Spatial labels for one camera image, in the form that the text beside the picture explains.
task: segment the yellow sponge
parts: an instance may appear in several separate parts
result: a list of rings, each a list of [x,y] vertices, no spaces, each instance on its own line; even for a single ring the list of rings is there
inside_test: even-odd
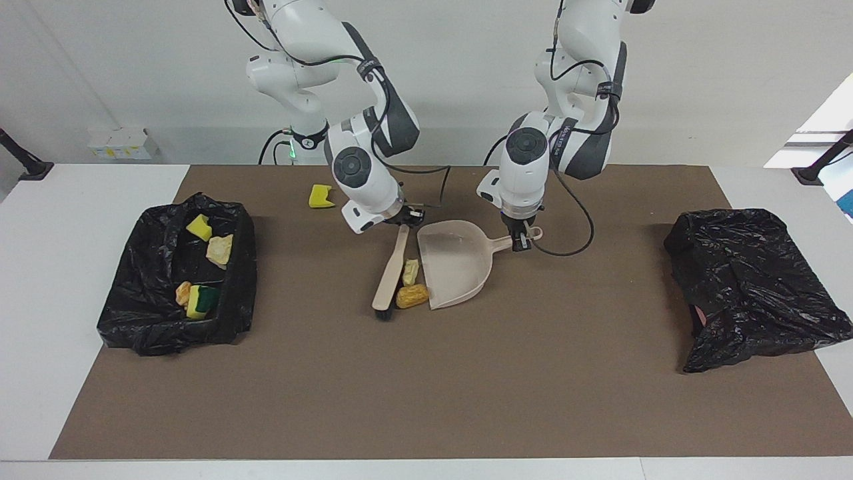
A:
[[[189,222],[189,225],[187,225],[187,230],[205,242],[213,236],[213,229],[207,224],[207,217],[205,215],[195,217],[195,220]]]
[[[334,203],[328,200],[328,193],[332,191],[330,185],[316,184],[311,187],[311,196],[308,198],[308,206],[311,208],[331,208]]]
[[[412,308],[427,301],[429,301],[429,290],[424,284],[403,287],[397,291],[397,306],[400,308]]]
[[[403,286],[410,287],[415,284],[418,279],[418,271],[421,269],[421,264],[417,259],[406,260],[406,265],[403,268]]]
[[[211,237],[211,241],[207,244],[207,259],[225,270],[228,265],[228,259],[231,258],[231,245],[234,243],[234,235],[227,237]]]

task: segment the brown table mat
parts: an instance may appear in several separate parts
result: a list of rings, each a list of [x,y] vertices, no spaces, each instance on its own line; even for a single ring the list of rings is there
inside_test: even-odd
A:
[[[484,174],[454,169],[428,221],[504,235],[474,193]],[[440,174],[397,178],[411,201],[438,200]],[[572,182],[595,217],[588,252],[500,253],[471,301],[390,324],[370,302],[396,228],[357,237],[338,209],[309,210],[310,186],[329,182],[325,167],[191,167],[177,201],[204,191],[255,220],[252,331],[164,358],[103,349],[51,458],[853,454],[853,419],[813,353],[680,373],[690,318],[662,242],[681,212],[728,206],[709,169],[611,166]],[[554,179],[546,200],[543,245],[583,244]]]

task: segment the black garbage bag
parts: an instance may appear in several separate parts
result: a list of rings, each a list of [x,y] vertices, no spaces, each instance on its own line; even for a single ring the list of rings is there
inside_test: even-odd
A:
[[[685,372],[853,338],[850,318],[767,210],[683,214],[664,246],[694,320]]]
[[[207,258],[207,243],[186,230],[199,214],[216,237],[234,234],[227,270]],[[125,245],[98,332],[108,347],[140,355],[173,354],[201,343],[231,343],[252,326],[257,284],[252,218],[240,203],[197,193],[178,205],[146,210]],[[175,300],[184,281],[219,288],[217,306],[192,320]]]

